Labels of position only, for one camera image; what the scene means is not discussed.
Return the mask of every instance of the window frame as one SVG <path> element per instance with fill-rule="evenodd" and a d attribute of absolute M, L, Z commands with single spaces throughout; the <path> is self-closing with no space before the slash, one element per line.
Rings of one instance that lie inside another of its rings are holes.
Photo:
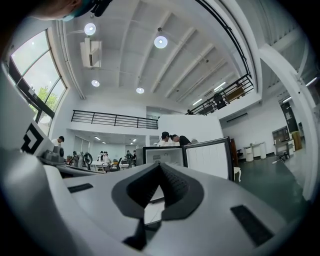
<path fill-rule="evenodd" d="M 36 115 L 35 118 L 35 122 L 38 124 L 40 121 L 40 117 L 42 115 L 42 112 L 44 112 L 46 115 L 48 115 L 50 117 L 50 123 L 49 123 L 49 129 L 48 129 L 48 134 L 51 128 L 51 124 L 52 121 L 55 117 L 55 112 L 64 96 L 64 94 L 66 93 L 68 87 L 66 86 L 66 84 L 64 83 L 64 80 L 62 79 L 62 76 L 58 70 L 57 64 L 56 64 L 56 60 L 53 56 L 52 53 L 52 47 L 50 45 L 49 42 L 49 37 L 48 37 L 48 30 L 44 30 L 41 31 L 40 33 L 45 33 L 45 37 L 46 37 L 46 42 L 48 45 L 48 49 L 45 50 L 40 56 L 38 56 L 29 66 L 28 68 L 21 74 L 20 71 L 18 70 L 12 56 L 10 55 L 9 57 L 9 67 L 8 67 L 8 74 L 11 76 L 12 80 L 15 82 L 15 87 L 19 90 L 19 92 L 21 93 L 22 97 L 26 100 L 26 102 L 30 105 L 32 105 L 35 109 L 38 110 L 38 113 Z M 49 89 L 47 96 L 45 97 L 44 100 L 41 100 L 38 95 L 36 93 L 33 93 L 31 90 L 31 86 L 26 82 L 26 80 L 24 79 L 24 76 L 26 75 L 26 73 L 34 66 L 34 64 L 36 64 L 45 54 L 47 54 L 49 52 L 50 56 L 51 56 L 51 60 L 52 63 L 54 65 L 54 68 L 58 74 L 58 78 L 56 79 L 56 81 L 54 81 L 53 85 L 51 86 L 51 88 Z M 61 95 L 59 96 L 59 98 L 57 99 L 56 105 L 54 107 L 53 110 L 50 109 L 49 106 L 46 105 L 52 91 L 54 90 L 54 88 L 56 87 L 56 85 L 58 84 L 58 82 L 61 81 L 63 86 L 64 86 L 64 90 L 61 93 Z"/>

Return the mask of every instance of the tree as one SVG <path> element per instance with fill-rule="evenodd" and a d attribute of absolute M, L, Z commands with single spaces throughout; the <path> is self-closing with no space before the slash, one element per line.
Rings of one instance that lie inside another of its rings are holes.
<path fill-rule="evenodd" d="M 40 100 L 45 102 L 47 95 L 48 95 L 48 86 L 46 85 L 45 87 L 40 88 L 39 93 L 38 93 L 38 97 L 40 98 Z M 56 107 L 57 101 L 58 101 L 58 95 L 51 92 L 51 94 L 49 95 L 45 104 L 53 111 L 54 108 Z M 35 113 L 37 113 L 37 110 L 32 105 L 29 105 L 29 106 Z M 40 119 L 39 119 L 39 122 L 41 121 L 41 119 L 44 116 L 45 116 L 45 113 L 42 112 Z"/>

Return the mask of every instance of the black shirt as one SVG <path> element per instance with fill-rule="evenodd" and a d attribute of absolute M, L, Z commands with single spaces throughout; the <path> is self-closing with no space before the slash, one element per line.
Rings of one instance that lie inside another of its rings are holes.
<path fill-rule="evenodd" d="M 188 140 L 186 136 L 180 136 L 180 146 L 186 146 L 188 144 L 191 144 L 190 140 Z"/>

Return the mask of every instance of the ceiling light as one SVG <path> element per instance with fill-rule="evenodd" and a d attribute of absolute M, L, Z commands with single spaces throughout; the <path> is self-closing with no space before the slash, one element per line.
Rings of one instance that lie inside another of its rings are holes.
<path fill-rule="evenodd" d="M 162 35 L 159 35 L 154 39 L 154 45 L 159 49 L 165 48 L 167 44 L 168 44 L 168 40 Z"/>
<path fill-rule="evenodd" d="M 286 102 L 288 102 L 288 101 L 290 101 L 290 100 L 291 100 L 291 97 L 286 98 L 284 101 L 282 101 L 282 103 L 286 103 Z"/>
<path fill-rule="evenodd" d="M 98 87 L 100 85 L 99 81 L 97 80 L 92 80 L 91 81 L 91 84 L 94 86 L 94 87 Z"/>
<path fill-rule="evenodd" d="M 314 79 L 312 79 L 310 82 L 308 82 L 305 86 L 309 86 L 311 85 L 314 81 L 317 80 L 318 77 L 315 77 Z"/>
<path fill-rule="evenodd" d="M 197 100 L 195 103 L 192 104 L 192 106 L 196 105 L 198 102 L 202 101 L 202 98 Z"/>
<path fill-rule="evenodd" d="M 138 94 L 143 94 L 145 92 L 145 89 L 143 89 L 142 87 L 139 87 L 139 88 L 136 89 L 136 92 Z"/>
<path fill-rule="evenodd" d="M 216 87 L 215 89 L 213 89 L 214 91 L 218 90 L 221 86 L 225 85 L 226 82 L 223 82 L 222 84 L 220 84 L 218 87 Z"/>
<path fill-rule="evenodd" d="M 88 36 L 92 36 L 96 32 L 96 25 L 93 23 L 88 23 L 84 26 L 84 33 Z"/>

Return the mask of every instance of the black logo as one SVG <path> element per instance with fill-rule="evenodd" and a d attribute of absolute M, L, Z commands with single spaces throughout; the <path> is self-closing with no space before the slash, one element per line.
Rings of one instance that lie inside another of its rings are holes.
<path fill-rule="evenodd" d="M 23 140 L 24 144 L 22 145 L 21 150 L 29 154 L 34 154 L 44 138 L 42 138 L 40 133 L 31 123 L 26 130 Z"/>

